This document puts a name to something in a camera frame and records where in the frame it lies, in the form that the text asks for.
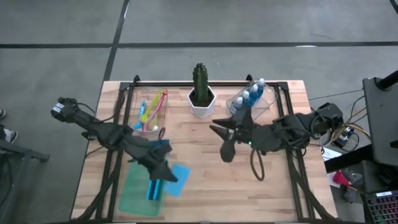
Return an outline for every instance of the tripod leg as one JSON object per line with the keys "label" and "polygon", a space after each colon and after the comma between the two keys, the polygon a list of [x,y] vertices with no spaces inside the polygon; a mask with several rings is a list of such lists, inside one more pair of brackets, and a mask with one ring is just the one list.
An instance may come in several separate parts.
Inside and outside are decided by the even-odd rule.
{"label": "tripod leg", "polygon": [[40,162],[47,162],[50,157],[50,155],[42,154],[35,150],[26,149],[24,147],[20,147],[15,144],[11,144],[11,143],[9,143],[5,140],[1,140],[1,139],[0,139],[0,149],[3,151],[6,151],[6,152],[21,153],[21,154],[26,154],[28,151],[30,151],[30,156],[32,158],[38,159]]}

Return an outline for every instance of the concrete floor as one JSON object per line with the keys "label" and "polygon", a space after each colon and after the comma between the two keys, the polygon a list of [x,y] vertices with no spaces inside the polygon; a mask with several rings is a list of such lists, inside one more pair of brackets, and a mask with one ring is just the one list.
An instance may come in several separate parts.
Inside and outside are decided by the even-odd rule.
{"label": "concrete floor", "polygon": [[[123,0],[2,0],[0,44],[111,43]],[[398,41],[388,0],[135,0],[120,42]],[[81,129],[51,118],[59,96],[95,107],[110,49],[0,49],[1,121],[16,144],[51,154],[32,162],[13,223],[68,220],[87,141]],[[110,80],[189,80],[203,62],[212,80],[304,80],[309,98],[357,90],[367,77],[397,69],[398,47],[119,49]],[[312,100],[341,109],[361,92]],[[364,106],[360,102],[356,110]],[[366,120],[360,123],[368,129]],[[367,144],[361,136],[360,144]],[[363,222],[362,206],[333,190],[344,220]]]}

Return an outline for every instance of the translucent green tray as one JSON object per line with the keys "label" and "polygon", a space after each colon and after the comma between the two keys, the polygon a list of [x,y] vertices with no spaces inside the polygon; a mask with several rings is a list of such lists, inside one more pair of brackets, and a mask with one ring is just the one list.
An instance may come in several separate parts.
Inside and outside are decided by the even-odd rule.
{"label": "translucent green tray", "polygon": [[144,166],[129,164],[129,173],[121,195],[119,210],[151,217],[159,216],[163,204],[163,186],[159,200],[148,200],[149,173]]}

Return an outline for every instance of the blue sponge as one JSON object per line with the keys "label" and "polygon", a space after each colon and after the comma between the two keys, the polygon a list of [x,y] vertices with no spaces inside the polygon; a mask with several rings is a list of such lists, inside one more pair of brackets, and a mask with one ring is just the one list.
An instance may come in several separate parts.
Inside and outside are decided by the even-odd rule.
{"label": "blue sponge", "polygon": [[188,176],[190,173],[190,169],[188,167],[175,164],[172,169],[172,173],[178,179],[177,182],[167,181],[164,186],[164,191],[173,196],[180,196],[182,189],[186,181],[188,180]]}

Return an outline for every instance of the small plastic bottle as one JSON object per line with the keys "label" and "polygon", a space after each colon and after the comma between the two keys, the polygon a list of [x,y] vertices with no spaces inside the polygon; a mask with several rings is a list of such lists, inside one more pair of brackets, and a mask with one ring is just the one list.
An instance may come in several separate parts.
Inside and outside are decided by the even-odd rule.
{"label": "small plastic bottle", "polygon": [[237,110],[242,107],[243,98],[242,96],[238,97],[234,102],[232,102],[230,112],[231,114],[235,114]]}
{"label": "small plastic bottle", "polygon": [[254,84],[250,89],[250,105],[253,106],[257,101],[257,94],[258,94],[259,87],[257,84]]}
{"label": "small plastic bottle", "polygon": [[262,93],[264,92],[264,85],[266,84],[266,81],[263,78],[260,78],[259,83],[257,86],[259,87],[257,91],[257,99],[260,99],[262,96]]}
{"label": "small plastic bottle", "polygon": [[248,91],[244,91],[242,95],[243,105],[250,106],[250,93]]}

